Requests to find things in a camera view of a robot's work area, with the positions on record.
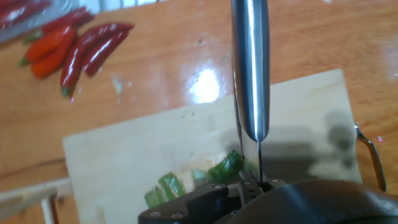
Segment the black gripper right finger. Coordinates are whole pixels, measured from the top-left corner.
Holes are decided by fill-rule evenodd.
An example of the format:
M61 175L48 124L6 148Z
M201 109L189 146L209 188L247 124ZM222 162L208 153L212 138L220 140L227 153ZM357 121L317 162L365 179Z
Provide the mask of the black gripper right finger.
M285 183L283 180L264 179L263 183L261 184L261 188L263 191L270 191L279 187L283 187L285 185L287 185L287 183Z

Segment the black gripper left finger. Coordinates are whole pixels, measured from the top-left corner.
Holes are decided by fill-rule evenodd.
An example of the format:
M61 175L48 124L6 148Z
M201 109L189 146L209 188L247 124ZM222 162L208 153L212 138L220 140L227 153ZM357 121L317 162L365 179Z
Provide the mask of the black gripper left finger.
M261 188L253 180L209 184L142 212L138 224L227 223L260 194Z

